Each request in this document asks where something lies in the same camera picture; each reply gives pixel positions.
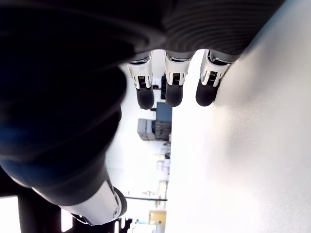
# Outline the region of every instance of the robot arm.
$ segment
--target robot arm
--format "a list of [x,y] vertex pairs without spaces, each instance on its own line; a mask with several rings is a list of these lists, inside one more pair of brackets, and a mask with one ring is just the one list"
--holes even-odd
[[206,49],[196,99],[207,106],[230,64],[283,2],[2,1],[0,165],[90,225],[115,220],[126,200],[109,181],[104,153],[126,90],[116,66],[128,62],[138,103],[149,109],[149,51],[165,50],[166,99],[178,106],[191,58]]

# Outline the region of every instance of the white wall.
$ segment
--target white wall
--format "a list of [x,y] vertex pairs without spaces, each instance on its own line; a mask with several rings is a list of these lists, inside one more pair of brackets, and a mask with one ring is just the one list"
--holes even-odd
[[0,197],[0,232],[21,233],[16,196]]
[[[161,85],[164,74],[164,53],[156,50],[153,53],[153,84]],[[134,83],[128,69],[121,67],[127,76],[127,92],[121,105],[122,119],[116,136],[106,153],[106,166],[112,184],[125,196],[139,196],[142,192],[158,189],[161,172],[156,169],[158,156],[163,154],[164,142],[142,141],[137,133],[139,118],[156,119],[156,113],[139,107]],[[160,91],[154,91],[155,104],[160,99]],[[125,216],[148,220],[148,213],[154,202],[128,200],[128,211]]]
[[166,233],[311,232],[310,12],[286,1],[210,107],[195,101],[193,58],[173,109]]

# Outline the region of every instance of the black fingertip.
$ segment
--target black fingertip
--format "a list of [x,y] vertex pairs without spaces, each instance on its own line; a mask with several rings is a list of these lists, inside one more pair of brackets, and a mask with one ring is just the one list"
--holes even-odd
[[148,89],[147,88],[136,89],[136,92],[139,106],[145,110],[151,109],[155,102],[154,91],[152,87]]
[[183,99],[183,89],[184,86],[169,85],[166,83],[166,102],[172,107],[180,105]]
[[195,99],[197,103],[203,107],[209,106],[216,98],[218,86],[203,85],[199,80],[198,88],[196,89]]

